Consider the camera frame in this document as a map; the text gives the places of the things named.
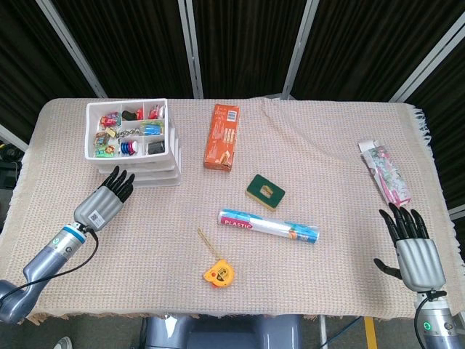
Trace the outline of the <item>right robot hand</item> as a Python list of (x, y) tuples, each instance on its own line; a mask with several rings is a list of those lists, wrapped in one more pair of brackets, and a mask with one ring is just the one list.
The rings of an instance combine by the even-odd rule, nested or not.
[(391, 237), (399, 267), (386, 265), (379, 258), (373, 262), (389, 276), (401, 281), (408, 289), (418, 293), (438, 292), (446, 284), (445, 274), (436, 244), (429, 237), (422, 216), (414, 209), (389, 204), (391, 214), (381, 209)]

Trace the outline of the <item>clear drawer with handle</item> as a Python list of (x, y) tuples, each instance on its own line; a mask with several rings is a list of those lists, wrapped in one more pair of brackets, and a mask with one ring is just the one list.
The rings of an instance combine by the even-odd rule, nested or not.
[[(98, 164), (97, 168), (101, 173), (110, 173), (115, 164)], [(119, 164), (121, 169), (126, 169), (130, 172), (162, 172), (162, 171), (171, 171), (177, 168), (176, 161), (154, 161), (154, 162), (145, 162), (145, 163), (132, 163), (132, 164)]]

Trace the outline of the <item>clear drawer with green item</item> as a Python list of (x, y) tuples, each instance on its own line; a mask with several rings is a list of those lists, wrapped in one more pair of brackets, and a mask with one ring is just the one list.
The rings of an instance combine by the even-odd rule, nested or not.
[(159, 172), (135, 172), (127, 170), (128, 175), (134, 175), (135, 180), (170, 180), (174, 178), (178, 178), (180, 176), (180, 172), (176, 169), (169, 170), (169, 171), (159, 171)]

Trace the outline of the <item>clear drawer with blue item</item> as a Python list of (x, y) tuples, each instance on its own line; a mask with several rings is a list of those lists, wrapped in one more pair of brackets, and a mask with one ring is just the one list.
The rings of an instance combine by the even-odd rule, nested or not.
[(135, 180), (133, 186), (135, 188), (152, 188), (152, 187), (171, 187), (178, 186), (181, 183), (181, 178), (171, 178), (163, 180)]

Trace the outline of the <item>white drawer organizer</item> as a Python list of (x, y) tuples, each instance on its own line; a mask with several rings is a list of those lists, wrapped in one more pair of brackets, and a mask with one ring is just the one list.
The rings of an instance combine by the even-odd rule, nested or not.
[[(165, 105), (165, 119), (149, 120), (149, 110), (154, 105)], [(118, 128), (102, 129), (100, 126), (100, 118), (108, 113), (118, 112), (121, 116), (123, 111), (136, 113), (139, 108), (143, 109), (144, 119), (136, 121), (125, 121), (121, 117), (121, 125)], [(164, 130), (162, 135), (158, 136), (135, 136), (125, 137), (119, 140), (113, 139), (111, 136), (115, 131), (120, 132), (125, 129), (140, 128), (143, 121), (160, 121), (164, 123)], [(98, 132), (107, 132), (110, 135), (108, 145), (115, 147), (115, 156), (112, 158), (96, 158), (94, 152), (94, 138)], [(122, 156), (119, 153), (119, 146), (122, 142), (136, 140), (139, 143), (139, 153), (135, 156)], [(166, 152), (156, 155), (147, 155), (147, 144), (151, 142), (164, 141)], [(154, 161), (176, 161), (177, 168), (182, 176), (181, 170), (181, 146), (179, 141), (179, 134), (174, 125), (174, 122), (169, 118), (169, 105), (168, 100), (165, 98), (158, 99), (139, 99), (139, 100), (114, 100), (110, 102), (94, 102), (86, 106), (86, 136), (84, 155), (86, 160), (97, 167), (98, 164), (132, 164), (132, 163), (145, 163)]]

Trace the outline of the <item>orange carton box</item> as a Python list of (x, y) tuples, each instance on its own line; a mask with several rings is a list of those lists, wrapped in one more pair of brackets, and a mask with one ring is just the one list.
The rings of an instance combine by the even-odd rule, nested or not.
[(240, 108), (238, 106), (222, 104), (214, 106), (203, 158), (205, 168), (231, 171), (238, 135), (239, 116)]

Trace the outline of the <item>blue and white magnet stack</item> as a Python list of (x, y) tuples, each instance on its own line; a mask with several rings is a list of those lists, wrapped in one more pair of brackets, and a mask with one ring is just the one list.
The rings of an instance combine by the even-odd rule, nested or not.
[(139, 153), (139, 143), (136, 140), (122, 142), (119, 146), (119, 153), (122, 156), (135, 156)]

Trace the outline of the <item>red and yellow candy packet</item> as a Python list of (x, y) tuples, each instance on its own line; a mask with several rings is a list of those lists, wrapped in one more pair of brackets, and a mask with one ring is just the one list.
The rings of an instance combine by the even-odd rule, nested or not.
[(118, 112), (108, 113), (100, 118), (100, 126), (102, 129), (118, 128), (121, 125), (121, 116)]

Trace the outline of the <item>floral tissue pack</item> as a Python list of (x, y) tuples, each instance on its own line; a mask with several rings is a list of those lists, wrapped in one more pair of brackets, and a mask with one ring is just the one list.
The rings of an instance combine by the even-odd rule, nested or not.
[(386, 147), (377, 140), (366, 140), (358, 148), (384, 200), (397, 208), (408, 204), (411, 193)]

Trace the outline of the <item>green and blue packet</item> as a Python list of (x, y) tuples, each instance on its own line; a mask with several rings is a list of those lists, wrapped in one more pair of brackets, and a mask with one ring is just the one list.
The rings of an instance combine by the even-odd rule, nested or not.
[(162, 135), (164, 123), (160, 121), (143, 121), (139, 128), (139, 133), (142, 136), (158, 136)]

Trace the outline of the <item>tan woven tablecloth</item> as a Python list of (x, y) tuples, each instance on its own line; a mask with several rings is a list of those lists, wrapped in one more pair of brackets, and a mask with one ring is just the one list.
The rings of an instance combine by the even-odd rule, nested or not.
[[(397, 265), (379, 214), (387, 204), (358, 143), (385, 145), (440, 253), (454, 313), (465, 310), (465, 265), (440, 187), (424, 118), (412, 105), (235, 100), (238, 140), (230, 172), (206, 169), (213, 100), (170, 100), (179, 130), (182, 179), (137, 188), (121, 212), (46, 286), (28, 320), (88, 313), (214, 316), (412, 317), (415, 294), (373, 263)], [(255, 175), (281, 187), (270, 211), (246, 195)], [(319, 228), (316, 243), (219, 224), (233, 209)], [(201, 229), (234, 268), (228, 287), (203, 279), (216, 262)]]

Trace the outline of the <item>plastic food wrap roll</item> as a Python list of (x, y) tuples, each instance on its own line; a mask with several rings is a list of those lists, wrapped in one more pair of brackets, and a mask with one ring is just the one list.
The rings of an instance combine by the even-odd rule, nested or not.
[(234, 228), (253, 230), (273, 236), (305, 241), (311, 244), (316, 243), (320, 235), (319, 228), (314, 226), (264, 218), (233, 209), (221, 210), (218, 214), (217, 221), (219, 224)]

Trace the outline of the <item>green and yellow sponge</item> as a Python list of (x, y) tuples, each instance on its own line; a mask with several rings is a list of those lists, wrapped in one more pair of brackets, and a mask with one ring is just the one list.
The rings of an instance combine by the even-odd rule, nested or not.
[(267, 178), (256, 174), (246, 189), (246, 195), (270, 211), (275, 211), (286, 192)]

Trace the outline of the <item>grey robot torso base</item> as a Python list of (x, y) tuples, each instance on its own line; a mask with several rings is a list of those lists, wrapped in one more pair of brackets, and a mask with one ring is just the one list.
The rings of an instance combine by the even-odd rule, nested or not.
[(302, 349), (301, 316), (145, 318), (139, 349)]

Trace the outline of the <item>metal keychain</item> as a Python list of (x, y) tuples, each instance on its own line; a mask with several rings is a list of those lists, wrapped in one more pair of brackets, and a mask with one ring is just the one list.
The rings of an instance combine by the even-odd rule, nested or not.
[(115, 131), (111, 136), (113, 139), (121, 139), (125, 137), (135, 137), (140, 135), (140, 128), (125, 129), (120, 132)]

